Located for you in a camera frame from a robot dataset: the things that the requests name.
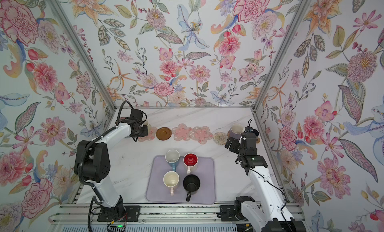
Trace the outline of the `small dark blue mug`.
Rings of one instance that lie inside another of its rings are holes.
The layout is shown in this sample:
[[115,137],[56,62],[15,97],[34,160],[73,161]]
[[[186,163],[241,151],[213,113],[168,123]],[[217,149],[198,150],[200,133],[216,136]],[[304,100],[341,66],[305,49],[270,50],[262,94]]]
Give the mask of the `small dark blue mug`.
[[257,129],[253,129],[253,133],[255,134],[256,137],[259,137],[259,131]]

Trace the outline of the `lilac mug white inside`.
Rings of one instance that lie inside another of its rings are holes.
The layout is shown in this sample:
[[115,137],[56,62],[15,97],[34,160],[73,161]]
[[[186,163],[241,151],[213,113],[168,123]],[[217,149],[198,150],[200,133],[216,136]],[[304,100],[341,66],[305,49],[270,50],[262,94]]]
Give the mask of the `lilac mug white inside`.
[[229,137],[240,140],[241,134],[244,132],[244,126],[241,124],[233,124],[229,131]]

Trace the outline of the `white embroidered round coaster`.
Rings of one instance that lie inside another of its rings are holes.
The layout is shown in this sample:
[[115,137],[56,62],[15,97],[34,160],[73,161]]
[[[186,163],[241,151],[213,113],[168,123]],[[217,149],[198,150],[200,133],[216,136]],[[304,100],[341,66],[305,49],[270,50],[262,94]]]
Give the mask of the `white embroidered round coaster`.
[[213,140],[217,145],[225,145],[228,139],[228,135],[224,132],[217,132],[213,136]]

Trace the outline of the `pink flower coaster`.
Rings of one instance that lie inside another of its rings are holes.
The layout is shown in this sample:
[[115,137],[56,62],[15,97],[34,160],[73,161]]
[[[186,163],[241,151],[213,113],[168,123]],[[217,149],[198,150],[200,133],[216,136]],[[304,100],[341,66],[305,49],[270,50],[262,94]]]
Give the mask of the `pink flower coaster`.
[[193,132],[192,127],[188,127],[186,124],[179,124],[171,130],[175,141],[189,141]]
[[208,126],[194,127],[191,134],[191,139],[198,141],[201,145],[206,144],[209,140],[213,139],[213,134]]
[[156,138],[156,132],[157,132],[157,127],[152,127],[148,125],[148,135],[145,137],[140,137],[138,139],[139,142],[144,142],[144,141],[152,141]]

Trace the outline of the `brown wooden round coaster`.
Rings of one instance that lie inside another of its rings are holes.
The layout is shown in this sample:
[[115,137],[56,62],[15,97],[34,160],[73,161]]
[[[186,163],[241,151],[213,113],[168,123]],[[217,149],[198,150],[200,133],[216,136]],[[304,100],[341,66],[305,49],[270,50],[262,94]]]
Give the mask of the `brown wooden round coaster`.
[[156,137],[161,141],[166,141],[170,139],[171,136],[172,136],[172,131],[168,127],[162,127],[156,131]]

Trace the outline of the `red inside white mug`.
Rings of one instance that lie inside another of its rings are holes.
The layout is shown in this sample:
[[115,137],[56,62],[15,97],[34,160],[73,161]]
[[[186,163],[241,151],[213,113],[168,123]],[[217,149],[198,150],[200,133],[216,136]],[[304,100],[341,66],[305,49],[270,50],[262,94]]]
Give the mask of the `red inside white mug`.
[[187,174],[192,174],[198,167],[199,158],[193,153],[188,153],[183,158],[184,165],[187,170]]

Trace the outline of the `blue mug white inside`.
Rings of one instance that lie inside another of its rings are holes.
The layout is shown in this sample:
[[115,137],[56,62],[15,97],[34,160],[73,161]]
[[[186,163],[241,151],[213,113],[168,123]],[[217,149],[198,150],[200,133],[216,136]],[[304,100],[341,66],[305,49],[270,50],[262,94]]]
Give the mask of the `blue mug white inside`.
[[176,171],[176,168],[177,168],[177,166],[179,164],[179,160],[180,160],[179,151],[177,151],[175,149],[167,151],[167,153],[165,154],[165,159],[166,159],[167,163],[170,165],[170,167],[172,168],[172,170]]

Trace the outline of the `black mug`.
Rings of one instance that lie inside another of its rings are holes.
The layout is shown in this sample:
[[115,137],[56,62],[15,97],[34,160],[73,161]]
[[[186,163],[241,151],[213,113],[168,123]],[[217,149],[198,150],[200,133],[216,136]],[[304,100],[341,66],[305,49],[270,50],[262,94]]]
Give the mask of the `black mug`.
[[200,178],[196,175],[187,175],[183,180],[183,187],[187,192],[186,201],[191,200],[192,194],[195,194],[201,186]]

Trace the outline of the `cream mug pink handle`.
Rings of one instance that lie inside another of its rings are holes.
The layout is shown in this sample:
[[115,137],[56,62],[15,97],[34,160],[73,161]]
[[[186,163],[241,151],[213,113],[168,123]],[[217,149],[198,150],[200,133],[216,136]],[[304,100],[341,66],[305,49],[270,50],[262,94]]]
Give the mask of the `cream mug pink handle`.
[[180,182],[180,176],[175,171],[169,171],[165,173],[163,177],[163,183],[166,187],[170,189],[171,196],[175,194],[175,190],[178,187],[179,182]]

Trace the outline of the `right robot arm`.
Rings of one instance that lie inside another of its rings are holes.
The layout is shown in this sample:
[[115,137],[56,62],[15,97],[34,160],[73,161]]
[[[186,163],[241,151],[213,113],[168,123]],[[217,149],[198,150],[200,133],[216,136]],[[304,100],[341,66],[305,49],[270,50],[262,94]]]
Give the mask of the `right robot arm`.
[[265,158],[258,154],[258,130],[245,127],[240,136],[229,137],[225,148],[237,155],[235,163],[240,165],[250,179],[259,197],[241,196],[234,201],[235,217],[248,221],[254,232],[305,232],[302,221],[294,218],[282,196],[285,193],[271,179]]

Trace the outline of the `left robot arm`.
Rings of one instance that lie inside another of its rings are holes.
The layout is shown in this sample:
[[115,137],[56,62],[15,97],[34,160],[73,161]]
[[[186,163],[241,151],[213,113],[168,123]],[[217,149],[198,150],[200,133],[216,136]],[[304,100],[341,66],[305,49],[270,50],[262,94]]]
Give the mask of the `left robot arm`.
[[118,113],[117,124],[104,134],[93,140],[83,140],[77,146],[74,171],[84,186],[89,186],[95,193],[94,203],[101,207],[101,212],[110,219],[119,219],[126,213],[123,198],[115,190],[109,173],[111,161],[109,149],[124,138],[148,135],[148,127],[144,123],[147,115],[139,109],[132,109],[128,117],[122,118]]

